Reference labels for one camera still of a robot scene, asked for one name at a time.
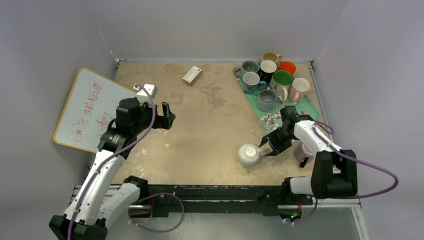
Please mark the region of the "pink faceted mug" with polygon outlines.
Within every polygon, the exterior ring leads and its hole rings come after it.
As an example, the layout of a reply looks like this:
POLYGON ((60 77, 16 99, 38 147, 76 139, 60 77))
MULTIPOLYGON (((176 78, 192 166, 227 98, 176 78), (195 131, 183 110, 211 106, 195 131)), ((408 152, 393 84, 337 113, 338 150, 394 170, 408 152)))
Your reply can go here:
POLYGON ((288 91, 288 99, 296 105, 310 90, 310 83, 305 78, 295 78, 288 91))

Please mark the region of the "orange mug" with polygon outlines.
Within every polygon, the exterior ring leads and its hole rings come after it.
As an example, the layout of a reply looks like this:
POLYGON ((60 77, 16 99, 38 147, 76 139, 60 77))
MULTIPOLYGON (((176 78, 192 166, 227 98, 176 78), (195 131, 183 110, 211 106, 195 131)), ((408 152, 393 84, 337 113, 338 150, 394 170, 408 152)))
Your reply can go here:
POLYGON ((282 61, 279 64, 278 69, 282 70, 282 71, 286 71, 286 72, 290 73, 292 76, 294 75, 294 73, 297 70, 296 65, 291 61, 282 61))

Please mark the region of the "tan brown round mug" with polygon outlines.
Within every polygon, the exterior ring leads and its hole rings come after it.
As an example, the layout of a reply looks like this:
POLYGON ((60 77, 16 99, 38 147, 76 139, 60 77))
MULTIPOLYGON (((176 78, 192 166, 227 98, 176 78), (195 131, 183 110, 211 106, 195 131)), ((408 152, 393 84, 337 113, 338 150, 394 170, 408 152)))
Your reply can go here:
POLYGON ((269 51, 262 54, 259 62, 262 63, 263 61, 272 61, 276 65, 278 65, 281 59, 282 59, 281 54, 269 51))

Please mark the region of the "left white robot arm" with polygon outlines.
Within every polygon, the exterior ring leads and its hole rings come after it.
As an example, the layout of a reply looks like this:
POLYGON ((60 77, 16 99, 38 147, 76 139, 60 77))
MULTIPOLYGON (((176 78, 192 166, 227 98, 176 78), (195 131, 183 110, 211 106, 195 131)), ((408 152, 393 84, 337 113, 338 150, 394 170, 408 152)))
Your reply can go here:
POLYGON ((151 129, 169 130, 176 116, 169 103, 162 103, 163 115, 154 103, 140 103, 136 97, 125 98, 116 108, 116 117, 101 136, 98 152, 87 178, 63 215, 54 215, 49 227, 59 240, 104 240, 108 229, 120 212, 132 203, 154 204, 148 181, 127 177, 123 185, 107 201, 104 197, 113 178, 128 158, 133 147, 151 129))

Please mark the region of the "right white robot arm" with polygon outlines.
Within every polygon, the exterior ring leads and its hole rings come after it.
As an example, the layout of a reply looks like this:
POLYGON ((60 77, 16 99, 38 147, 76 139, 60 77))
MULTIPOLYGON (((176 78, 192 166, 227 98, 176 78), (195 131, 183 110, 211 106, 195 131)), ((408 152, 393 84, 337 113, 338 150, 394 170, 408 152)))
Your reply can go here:
POLYGON ((351 159, 352 150, 343 150, 330 142, 308 114, 299 114, 295 106, 280 110, 282 126, 265 135, 260 146, 269 144, 268 156, 277 156, 292 146, 295 140, 306 145, 314 158, 311 176, 288 177, 280 196, 288 204, 300 195, 316 199, 350 198, 358 193, 357 165, 351 159))

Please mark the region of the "cream white mug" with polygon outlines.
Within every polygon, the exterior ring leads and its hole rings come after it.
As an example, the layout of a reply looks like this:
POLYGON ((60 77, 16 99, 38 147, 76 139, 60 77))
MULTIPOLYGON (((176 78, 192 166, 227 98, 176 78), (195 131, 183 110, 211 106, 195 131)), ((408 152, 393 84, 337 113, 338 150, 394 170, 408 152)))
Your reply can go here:
POLYGON ((269 87, 276 94, 282 104, 285 104, 289 95, 289 88, 293 83, 293 76, 285 70, 273 73, 269 87))

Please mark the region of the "grey mug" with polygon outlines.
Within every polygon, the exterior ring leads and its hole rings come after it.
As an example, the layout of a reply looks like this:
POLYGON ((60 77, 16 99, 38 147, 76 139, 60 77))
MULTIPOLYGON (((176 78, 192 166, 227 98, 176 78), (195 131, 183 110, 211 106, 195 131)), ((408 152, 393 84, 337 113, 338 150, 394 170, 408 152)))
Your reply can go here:
POLYGON ((235 65, 233 67, 233 74, 242 79, 244 74, 248 72, 258 73, 260 66, 257 62, 253 60, 244 61, 242 64, 235 65))

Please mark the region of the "pale speckled mug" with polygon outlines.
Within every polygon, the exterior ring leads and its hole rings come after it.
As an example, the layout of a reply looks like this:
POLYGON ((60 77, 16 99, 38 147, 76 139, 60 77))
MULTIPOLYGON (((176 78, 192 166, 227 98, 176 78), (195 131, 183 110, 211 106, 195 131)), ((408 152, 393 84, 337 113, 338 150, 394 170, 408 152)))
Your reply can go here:
POLYGON ((265 149, 259 148, 251 143, 242 145, 237 152, 239 163, 243 167, 253 167, 257 165, 261 157, 265 154, 265 149))

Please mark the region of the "blue-grey round mug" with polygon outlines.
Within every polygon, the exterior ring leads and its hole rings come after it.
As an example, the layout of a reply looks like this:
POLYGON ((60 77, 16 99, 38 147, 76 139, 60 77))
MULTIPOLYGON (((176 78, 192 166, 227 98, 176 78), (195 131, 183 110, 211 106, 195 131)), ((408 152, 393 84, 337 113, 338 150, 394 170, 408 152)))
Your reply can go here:
POLYGON ((257 97, 257 107, 262 112, 271 111, 277 100, 277 95, 270 89, 262 90, 257 97))

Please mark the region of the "blue mug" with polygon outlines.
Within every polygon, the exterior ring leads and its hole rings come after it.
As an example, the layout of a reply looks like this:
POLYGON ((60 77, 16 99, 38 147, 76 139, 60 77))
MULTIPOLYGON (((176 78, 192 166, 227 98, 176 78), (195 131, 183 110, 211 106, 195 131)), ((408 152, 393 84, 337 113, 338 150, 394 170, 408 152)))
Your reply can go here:
POLYGON ((241 88, 245 94, 251 95, 255 91, 264 90, 267 83, 260 80, 260 76, 256 72, 247 72, 242 76, 241 88))

